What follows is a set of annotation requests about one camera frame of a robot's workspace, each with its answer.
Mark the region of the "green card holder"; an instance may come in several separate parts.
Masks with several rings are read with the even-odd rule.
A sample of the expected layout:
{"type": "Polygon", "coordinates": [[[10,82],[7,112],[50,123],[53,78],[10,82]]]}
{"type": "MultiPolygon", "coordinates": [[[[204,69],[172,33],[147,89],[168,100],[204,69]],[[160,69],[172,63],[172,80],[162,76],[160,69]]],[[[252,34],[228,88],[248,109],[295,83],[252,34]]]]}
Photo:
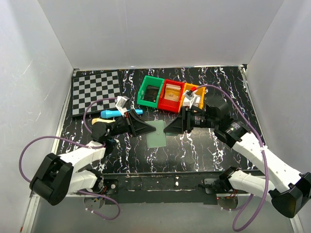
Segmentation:
{"type": "Polygon", "coordinates": [[[154,120],[147,121],[147,123],[156,128],[156,131],[146,134],[147,147],[165,147],[167,145],[166,134],[164,133],[166,127],[165,122],[163,120],[154,120]]]}

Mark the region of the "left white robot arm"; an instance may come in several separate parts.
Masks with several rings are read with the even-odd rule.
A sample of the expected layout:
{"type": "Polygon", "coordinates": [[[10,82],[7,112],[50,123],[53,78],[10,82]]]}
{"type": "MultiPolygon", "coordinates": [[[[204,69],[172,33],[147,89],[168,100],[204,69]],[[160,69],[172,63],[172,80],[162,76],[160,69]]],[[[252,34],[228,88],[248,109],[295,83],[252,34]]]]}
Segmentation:
{"type": "Polygon", "coordinates": [[[94,189],[100,176],[83,168],[111,153],[115,145],[114,136],[127,133],[137,137],[155,131],[156,128],[141,120],[134,110],[113,122],[96,120],[92,126],[92,141],[88,144],[69,153],[45,156],[30,181],[30,189],[50,205],[59,204],[68,193],[94,189]]]}

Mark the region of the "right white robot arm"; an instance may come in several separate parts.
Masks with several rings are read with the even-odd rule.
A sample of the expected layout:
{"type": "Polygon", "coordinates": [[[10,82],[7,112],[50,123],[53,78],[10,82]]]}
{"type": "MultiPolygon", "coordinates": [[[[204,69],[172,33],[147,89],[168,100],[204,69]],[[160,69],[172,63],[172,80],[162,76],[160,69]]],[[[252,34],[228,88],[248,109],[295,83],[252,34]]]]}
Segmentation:
{"type": "Polygon", "coordinates": [[[183,134],[194,128],[213,129],[219,141],[246,157],[266,176],[262,179],[230,167],[206,188],[217,192],[242,190],[262,196],[287,218],[295,217],[311,199],[311,174],[303,174],[278,158],[243,122],[230,116],[228,104],[222,98],[210,100],[203,110],[182,107],[164,132],[183,134]]]}

